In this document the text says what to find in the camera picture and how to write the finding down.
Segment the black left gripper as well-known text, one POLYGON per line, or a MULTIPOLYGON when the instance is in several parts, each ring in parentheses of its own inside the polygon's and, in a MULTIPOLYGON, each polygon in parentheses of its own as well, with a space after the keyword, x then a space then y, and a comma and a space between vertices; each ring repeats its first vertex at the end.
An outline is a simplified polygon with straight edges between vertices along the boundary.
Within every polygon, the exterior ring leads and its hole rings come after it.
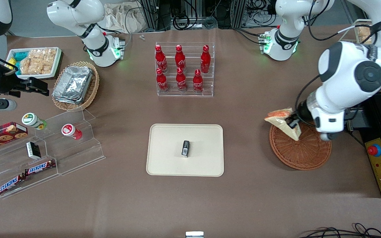
POLYGON ((290 122, 290 128, 294 129, 298 126, 299 121, 307 126, 315 127, 313 116, 308 110, 306 101, 296 100, 296 114, 291 114, 286 118, 286 122, 290 122))

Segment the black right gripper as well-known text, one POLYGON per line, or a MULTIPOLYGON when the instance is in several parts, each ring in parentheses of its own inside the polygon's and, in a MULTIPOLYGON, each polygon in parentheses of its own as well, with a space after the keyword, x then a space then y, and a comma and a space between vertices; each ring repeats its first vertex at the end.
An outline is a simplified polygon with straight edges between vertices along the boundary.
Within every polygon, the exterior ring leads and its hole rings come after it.
POLYGON ((21 78, 18 78, 16 74, 8 76, 4 74, 0 75, 0 94, 9 95, 10 92, 17 91, 49 96, 48 84, 40 79, 29 77, 26 82, 21 78))

